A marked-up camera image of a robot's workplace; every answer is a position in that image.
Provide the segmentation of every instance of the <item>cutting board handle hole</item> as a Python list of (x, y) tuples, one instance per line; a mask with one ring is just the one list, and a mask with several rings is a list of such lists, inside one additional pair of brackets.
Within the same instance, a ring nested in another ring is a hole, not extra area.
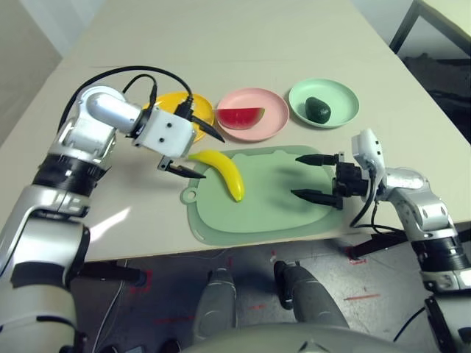
[(182, 192), (180, 199), (184, 204), (190, 204), (196, 201), (197, 196), (198, 193), (196, 188), (186, 188)]

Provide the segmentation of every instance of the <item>yellow banana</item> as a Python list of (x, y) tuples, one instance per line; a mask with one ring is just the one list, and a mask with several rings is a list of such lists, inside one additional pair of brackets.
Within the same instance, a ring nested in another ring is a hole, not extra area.
[(219, 151), (207, 149), (205, 151), (191, 154), (190, 160), (198, 160), (214, 167), (224, 178), (227, 188), (233, 198), (239, 202), (242, 201), (245, 189), (242, 182), (242, 175), (237, 169), (237, 165), (225, 154)]

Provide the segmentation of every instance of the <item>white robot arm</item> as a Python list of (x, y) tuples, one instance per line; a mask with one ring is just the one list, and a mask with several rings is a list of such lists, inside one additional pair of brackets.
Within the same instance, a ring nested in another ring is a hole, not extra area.
[(191, 122), (223, 140), (192, 116), (191, 92), (175, 114), (153, 104), (141, 109), (106, 86), (82, 87), (71, 101), (78, 113), (61, 122), (33, 183), (24, 188), (0, 233), (0, 352), (81, 352), (69, 285), (84, 262), (90, 234), (78, 220), (86, 216), (89, 196), (110, 167), (116, 131), (132, 138), (134, 146), (162, 154), (158, 169), (192, 178), (204, 176), (171, 164), (194, 142)]
[[(423, 284), (433, 292), (425, 300), (425, 308), (437, 345), (443, 352), (468, 352), (471, 349), (471, 264), (445, 203), (432, 193), (428, 180), (416, 171), (386, 168), (381, 144), (371, 129), (353, 137), (352, 150), (361, 168), (344, 163), (342, 152), (297, 159), (309, 165), (336, 165), (333, 195), (317, 190), (291, 192), (306, 201), (339, 209), (343, 207), (344, 197), (364, 197), (365, 206), (351, 227), (356, 227), (373, 200), (391, 202), (417, 255)], [(374, 224), (363, 227), (375, 228)]]

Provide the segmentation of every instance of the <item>watermelon slice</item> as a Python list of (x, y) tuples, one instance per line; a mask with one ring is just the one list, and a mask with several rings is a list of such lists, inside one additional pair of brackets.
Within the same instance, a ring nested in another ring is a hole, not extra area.
[(264, 108), (218, 109), (216, 117), (222, 126), (229, 129), (247, 130), (258, 123), (264, 113)]

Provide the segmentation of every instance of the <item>white table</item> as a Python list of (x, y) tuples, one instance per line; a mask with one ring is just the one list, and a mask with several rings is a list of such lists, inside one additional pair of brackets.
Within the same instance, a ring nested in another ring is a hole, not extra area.
[(394, 53), (399, 51), (419, 16), (471, 55), (470, 0), (414, 0), (389, 44)]
[[(214, 104), (242, 87), (286, 95), (301, 79), (338, 80), (356, 93), (361, 105), (358, 117), (346, 126), (312, 129), (293, 118), (280, 134), (261, 143), (229, 140), (223, 145), (205, 137), (192, 151), (305, 144), (328, 154), (346, 151), (353, 160), (350, 138), (371, 127), (388, 166), (421, 171), (456, 222), (471, 219), (469, 144), (347, 0), (112, 0), (0, 149), (0, 225), (32, 181), (74, 89), (101, 71), (134, 64), (173, 71)], [(105, 82), (122, 88), (130, 77)], [(159, 76), (158, 81), (160, 93), (180, 90), (170, 79)], [(144, 82), (136, 86), (131, 99), (145, 103), (148, 89)], [(93, 192), (85, 219), (93, 238), (87, 260), (212, 249), (189, 229), (179, 197), (188, 180), (157, 172), (159, 159), (118, 139), (113, 167)], [(347, 200), (344, 224), (302, 239), (357, 232), (346, 224), (360, 206), (359, 199)], [(378, 223), (400, 225), (388, 204), (380, 207)]]

